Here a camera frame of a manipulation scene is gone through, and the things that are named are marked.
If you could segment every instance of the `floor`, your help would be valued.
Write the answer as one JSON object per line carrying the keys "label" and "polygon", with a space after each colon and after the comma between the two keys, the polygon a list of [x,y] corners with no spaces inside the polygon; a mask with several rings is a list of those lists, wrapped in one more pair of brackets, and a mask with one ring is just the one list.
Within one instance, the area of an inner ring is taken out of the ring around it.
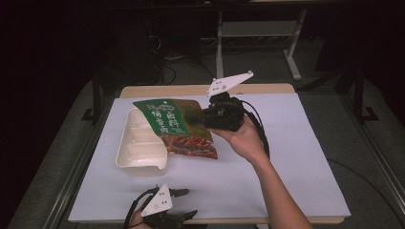
{"label": "floor", "polygon": [[[404,228],[404,209],[396,199],[404,197],[404,193],[399,185],[396,186],[399,193],[395,195],[394,185],[405,183],[405,130],[375,85],[365,81],[364,106],[372,107],[379,120],[360,124],[352,114],[352,89],[347,94],[337,94],[334,90],[339,75],[313,90],[299,90],[327,74],[314,71],[322,39],[304,39],[298,44],[294,58],[303,77],[301,81],[292,79],[283,56],[288,39],[257,39],[255,46],[251,46],[252,41],[239,40],[237,45],[233,42],[227,43],[230,52],[224,55],[224,75],[252,70],[255,76],[246,83],[290,83],[300,96],[344,193],[352,216],[336,225],[314,227]],[[215,72],[213,51],[205,52],[198,61],[181,57],[164,63],[165,67],[161,68],[164,80],[158,84],[210,84]],[[89,151],[96,144],[112,99],[109,95],[102,96],[103,113],[98,123],[93,123],[82,118],[93,108],[92,96],[90,81],[76,98],[9,228],[121,228],[119,223],[67,221],[86,163],[91,158]],[[381,158],[398,182],[390,183],[390,176],[381,169],[385,166],[381,165]]]}

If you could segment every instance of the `white food container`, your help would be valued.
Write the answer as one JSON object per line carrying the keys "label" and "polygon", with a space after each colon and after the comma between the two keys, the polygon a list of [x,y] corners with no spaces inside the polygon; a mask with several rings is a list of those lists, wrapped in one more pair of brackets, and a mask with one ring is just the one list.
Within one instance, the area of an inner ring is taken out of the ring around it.
{"label": "white food container", "polygon": [[166,173],[167,150],[138,108],[127,116],[116,165],[130,176],[161,176]]}

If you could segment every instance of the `table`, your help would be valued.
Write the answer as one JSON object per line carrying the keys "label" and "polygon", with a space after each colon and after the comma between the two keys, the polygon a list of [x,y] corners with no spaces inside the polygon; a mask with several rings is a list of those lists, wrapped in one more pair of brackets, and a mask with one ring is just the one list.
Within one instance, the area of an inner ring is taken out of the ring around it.
{"label": "table", "polygon": [[[173,213],[199,210],[187,223],[269,223],[253,169],[218,136],[213,135],[218,160],[169,156],[167,173],[161,177],[129,177],[115,164],[125,118],[134,108],[133,101],[176,97],[196,99],[206,107],[208,98],[193,94],[205,94],[207,88],[206,85],[125,88],[113,104],[69,220],[123,222],[135,198],[156,184],[167,183],[171,188],[191,190],[187,196],[174,198]],[[293,88],[288,84],[246,84],[230,93],[258,110],[269,140],[272,163],[309,220],[339,223],[348,217],[346,201]]]}

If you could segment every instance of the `dark background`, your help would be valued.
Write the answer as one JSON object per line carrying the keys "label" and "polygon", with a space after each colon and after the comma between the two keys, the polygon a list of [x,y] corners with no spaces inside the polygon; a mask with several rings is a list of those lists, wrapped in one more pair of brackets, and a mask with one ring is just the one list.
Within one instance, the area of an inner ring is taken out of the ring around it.
{"label": "dark background", "polygon": [[[108,93],[159,80],[153,65],[160,60],[149,52],[147,38],[154,27],[143,27],[139,14],[113,14],[92,10],[94,7],[105,7],[105,2],[1,2],[1,228],[7,227],[67,112],[95,73],[101,75]],[[308,13],[302,37],[325,39],[319,70],[331,71],[355,57],[356,66],[381,90],[405,124],[404,13],[401,1],[314,8]],[[180,15],[166,14],[164,18],[169,20],[160,24],[160,32],[167,40],[188,37],[188,52],[196,53],[201,35],[215,35],[212,15],[200,14],[187,23]],[[172,24],[181,21],[183,24],[172,29]],[[142,45],[134,46],[134,41]],[[129,67],[134,59],[137,61]],[[138,77],[129,79],[129,74]]]}

